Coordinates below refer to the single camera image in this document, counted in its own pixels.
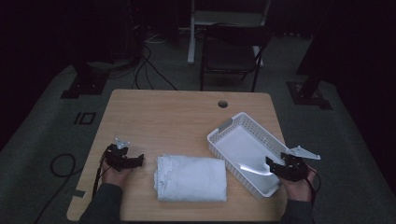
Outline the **black folding chair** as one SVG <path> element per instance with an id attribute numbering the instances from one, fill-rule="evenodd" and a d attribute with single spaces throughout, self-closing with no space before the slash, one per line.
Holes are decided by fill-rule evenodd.
<path id="1" fill-rule="evenodd" d="M 205 73 L 238 74 L 244 80 L 253 73 L 251 91 L 255 91 L 262 53 L 273 34 L 262 25 L 214 23 L 205 28 L 200 65 L 200 90 Z"/>

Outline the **white cloth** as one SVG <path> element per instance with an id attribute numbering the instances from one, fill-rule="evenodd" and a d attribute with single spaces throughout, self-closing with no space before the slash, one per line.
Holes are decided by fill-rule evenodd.
<path id="1" fill-rule="evenodd" d="M 225 161 L 163 155 L 157 158 L 154 188 L 160 202 L 226 202 Z"/>

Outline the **white plastic basket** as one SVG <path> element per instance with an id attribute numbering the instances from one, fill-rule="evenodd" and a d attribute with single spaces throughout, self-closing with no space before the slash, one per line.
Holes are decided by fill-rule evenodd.
<path id="1" fill-rule="evenodd" d="M 281 153 L 288 148 L 256 120 L 240 112 L 207 136 L 209 150 L 226 162 L 226 168 L 256 198 L 271 197 L 281 185 L 269 173 L 266 159 L 284 165 Z"/>

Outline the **white desk frame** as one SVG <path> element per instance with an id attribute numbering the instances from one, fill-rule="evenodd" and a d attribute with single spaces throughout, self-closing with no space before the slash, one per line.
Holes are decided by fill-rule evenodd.
<path id="1" fill-rule="evenodd" d="M 231 12 L 231 11 L 211 11 L 197 10 L 196 0 L 191 0 L 190 18 L 190 44 L 188 50 L 187 64 L 195 62 L 195 31 L 196 25 L 211 25 L 217 22 L 235 23 L 240 25 L 264 25 L 268 16 L 268 10 L 272 0 L 263 0 L 264 8 L 262 12 Z"/>

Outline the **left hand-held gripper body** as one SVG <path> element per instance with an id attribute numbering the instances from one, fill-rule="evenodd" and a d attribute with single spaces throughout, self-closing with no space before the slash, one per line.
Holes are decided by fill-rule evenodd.
<path id="1" fill-rule="evenodd" d="M 110 144 L 105 151 L 106 163 L 117 170 L 118 172 L 123 169 L 129 169 L 132 167 L 132 160 L 129 159 L 126 154 L 129 149 L 130 142 L 122 141 L 119 138 L 115 138 L 115 142 Z"/>

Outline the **person's right hand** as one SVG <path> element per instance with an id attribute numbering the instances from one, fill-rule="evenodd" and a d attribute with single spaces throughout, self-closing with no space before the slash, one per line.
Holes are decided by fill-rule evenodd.
<path id="1" fill-rule="evenodd" d="M 307 178 L 304 180 L 293 182 L 284 178 L 279 178 L 287 192 L 288 199 L 313 203 L 316 199 L 316 192 L 313 187 L 316 174 L 317 171 L 314 168 L 308 167 Z"/>

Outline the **person's left hand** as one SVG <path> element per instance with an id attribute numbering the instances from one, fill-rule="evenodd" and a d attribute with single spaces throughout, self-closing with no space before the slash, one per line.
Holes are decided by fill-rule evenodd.
<path id="1" fill-rule="evenodd" d="M 126 185 L 129 175 L 132 172 L 129 169 L 117 171 L 114 168 L 108 166 L 106 163 L 103 165 L 103 171 L 102 182 L 104 184 L 115 185 L 122 189 Z"/>

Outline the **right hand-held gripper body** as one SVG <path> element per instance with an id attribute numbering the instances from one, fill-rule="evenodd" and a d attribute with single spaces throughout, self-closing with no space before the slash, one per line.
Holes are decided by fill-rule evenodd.
<path id="1" fill-rule="evenodd" d="M 314 154 L 301 146 L 287 149 L 280 154 L 284 164 L 280 167 L 280 177 L 297 182 L 306 179 L 308 176 L 308 167 L 304 159 L 320 160 L 319 154 Z"/>

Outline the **black stand base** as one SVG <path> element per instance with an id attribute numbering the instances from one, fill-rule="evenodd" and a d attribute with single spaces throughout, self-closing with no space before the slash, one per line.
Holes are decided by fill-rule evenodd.
<path id="1" fill-rule="evenodd" d="M 101 95 L 109 73 L 88 64 L 73 64 L 76 76 L 68 90 L 63 91 L 62 99 L 77 99 L 80 95 Z"/>
<path id="2" fill-rule="evenodd" d="M 330 102 L 323 97 L 318 88 L 297 81 L 288 81 L 287 87 L 296 105 L 315 105 L 322 110 L 332 110 Z"/>

